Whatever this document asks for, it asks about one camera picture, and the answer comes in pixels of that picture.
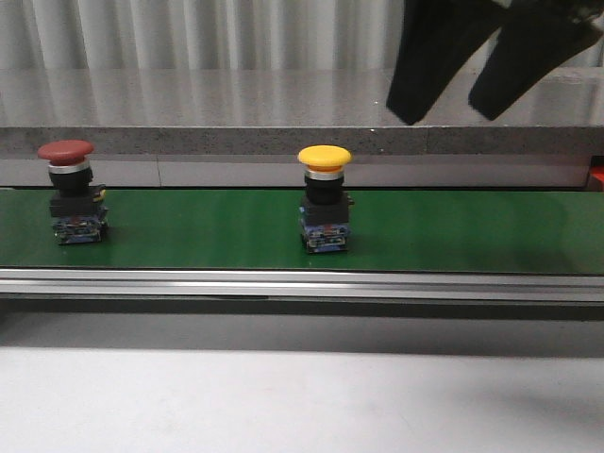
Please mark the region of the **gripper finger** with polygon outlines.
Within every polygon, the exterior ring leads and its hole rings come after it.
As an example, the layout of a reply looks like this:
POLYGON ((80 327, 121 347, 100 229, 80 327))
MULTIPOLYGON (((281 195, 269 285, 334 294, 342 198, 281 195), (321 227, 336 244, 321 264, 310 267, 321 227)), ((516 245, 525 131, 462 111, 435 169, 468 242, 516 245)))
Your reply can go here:
POLYGON ((495 1, 406 1, 388 109, 407 125, 421 121, 506 16, 495 1))
POLYGON ((493 121, 539 80, 596 44, 601 1, 513 1, 495 48, 468 95, 469 105, 493 121))

